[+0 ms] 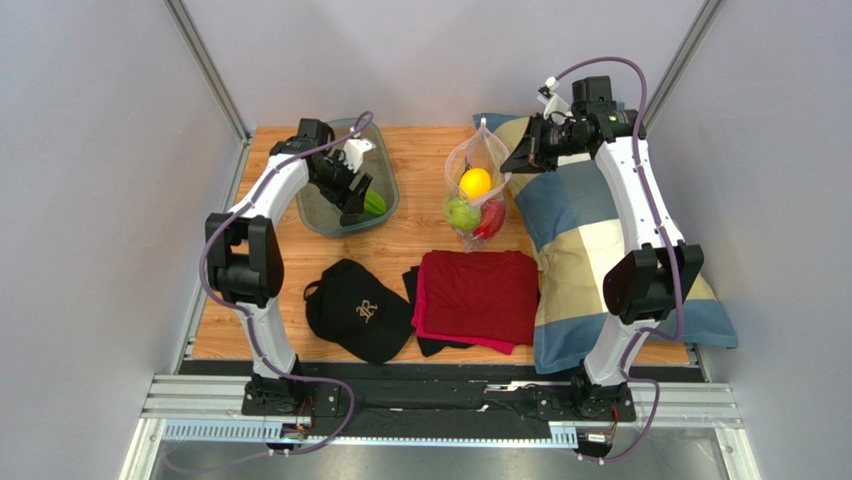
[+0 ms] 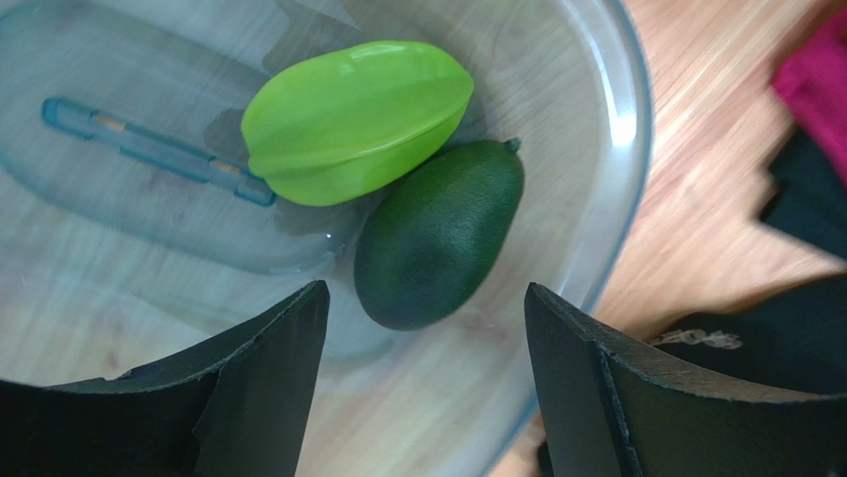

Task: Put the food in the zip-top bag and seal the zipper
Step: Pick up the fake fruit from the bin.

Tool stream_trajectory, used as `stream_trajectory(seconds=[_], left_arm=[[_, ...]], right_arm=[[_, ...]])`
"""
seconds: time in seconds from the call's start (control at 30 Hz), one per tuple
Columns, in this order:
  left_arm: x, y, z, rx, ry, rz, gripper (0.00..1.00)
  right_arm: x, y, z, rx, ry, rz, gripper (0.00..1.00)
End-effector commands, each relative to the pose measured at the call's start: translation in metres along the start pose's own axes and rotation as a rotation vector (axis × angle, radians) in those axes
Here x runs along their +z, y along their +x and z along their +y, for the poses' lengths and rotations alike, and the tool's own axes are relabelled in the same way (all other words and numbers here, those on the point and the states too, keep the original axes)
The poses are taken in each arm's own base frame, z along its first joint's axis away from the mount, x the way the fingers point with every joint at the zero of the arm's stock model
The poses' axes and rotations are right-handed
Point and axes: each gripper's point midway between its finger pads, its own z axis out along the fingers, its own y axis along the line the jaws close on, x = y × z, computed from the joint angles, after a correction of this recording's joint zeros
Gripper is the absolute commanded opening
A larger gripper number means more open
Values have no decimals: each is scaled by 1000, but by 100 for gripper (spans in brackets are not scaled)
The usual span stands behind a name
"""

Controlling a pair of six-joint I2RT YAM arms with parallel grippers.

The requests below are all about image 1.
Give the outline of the red bell pepper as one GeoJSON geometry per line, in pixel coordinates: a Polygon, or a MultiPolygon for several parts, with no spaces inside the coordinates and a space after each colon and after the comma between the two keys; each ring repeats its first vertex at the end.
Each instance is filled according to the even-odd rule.
{"type": "Polygon", "coordinates": [[[477,239],[489,240],[493,238],[502,228],[506,216],[506,207],[503,201],[489,199],[480,208],[480,222],[473,230],[477,239]]]}

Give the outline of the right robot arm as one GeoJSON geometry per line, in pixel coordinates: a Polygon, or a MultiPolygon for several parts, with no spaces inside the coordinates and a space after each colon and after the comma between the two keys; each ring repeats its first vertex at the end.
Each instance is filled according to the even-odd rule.
{"type": "Polygon", "coordinates": [[[676,316],[681,335],[683,303],[704,262],[669,218],[650,165],[643,126],[645,109],[620,109],[610,79],[592,76],[572,85],[572,101],[548,78],[539,93],[545,109],[530,117],[518,146],[502,164],[513,174],[556,170],[562,157],[587,154],[612,194],[623,234],[624,256],[604,276],[607,317],[591,352],[573,375],[565,405],[584,420],[616,417],[630,400],[629,373],[649,336],[676,316]]]}

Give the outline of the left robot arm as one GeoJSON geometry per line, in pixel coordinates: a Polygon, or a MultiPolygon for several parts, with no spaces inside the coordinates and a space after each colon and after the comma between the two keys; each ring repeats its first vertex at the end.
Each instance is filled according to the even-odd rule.
{"type": "Polygon", "coordinates": [[[213,301],[236,312],[248,338],[253,362],[245,387],[248,414],[294,415],[307,403],[305,387],[312,380],[300,373],[278,304],[285,269],[276,227],[309,184],[342,214],[364,212],[372,177],[359,170],[375,145],[361,133],[372,119],[372,112],[361,113],[342,136],[320,120],[301,120],[296,135],[270,151],[249,192],[228,212],[206,220],[202,287],[213,301]]]}

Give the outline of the green apple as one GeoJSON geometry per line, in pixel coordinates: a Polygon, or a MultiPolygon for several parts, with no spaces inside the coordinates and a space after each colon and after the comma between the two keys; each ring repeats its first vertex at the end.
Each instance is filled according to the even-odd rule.
{"type": "Polygon", "coordinates": [[[481,221],[479,208],[459,197],[450,198],[445,202],[444,216],[452,228],[462,232],[474,230],[481,221]]]}

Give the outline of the clear zip top bag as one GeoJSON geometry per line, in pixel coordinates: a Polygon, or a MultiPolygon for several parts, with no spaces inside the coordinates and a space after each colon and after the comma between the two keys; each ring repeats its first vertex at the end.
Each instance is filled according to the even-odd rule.
{"type": "Polygon", "coordinates": [[[465,252],[484,249],[504,225],[510,175],[501,167],[508,155],[487,119],[480,117],[475,133],[446,159],[443,214],[465,252]]]}

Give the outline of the green star fruit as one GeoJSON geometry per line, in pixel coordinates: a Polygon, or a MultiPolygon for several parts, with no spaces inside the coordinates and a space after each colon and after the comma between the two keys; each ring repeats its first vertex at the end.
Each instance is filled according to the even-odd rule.
{"type": "Polygon", "coordinates": [[[383,197],[373,189],[369,189],[364,198],[364,212],[375,216],[384,215],[387,212],[387,204],[383,197]]]}

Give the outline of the yellow lemon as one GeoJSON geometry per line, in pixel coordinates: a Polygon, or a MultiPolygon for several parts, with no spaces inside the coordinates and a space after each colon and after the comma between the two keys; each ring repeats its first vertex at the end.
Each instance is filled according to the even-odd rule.
{"type": "Polygon", "coordinates": [[[484,168],[471,168],[461,176],[458,186],[467,199],[475,200],[492,189],[491,174],[484,168]]]}

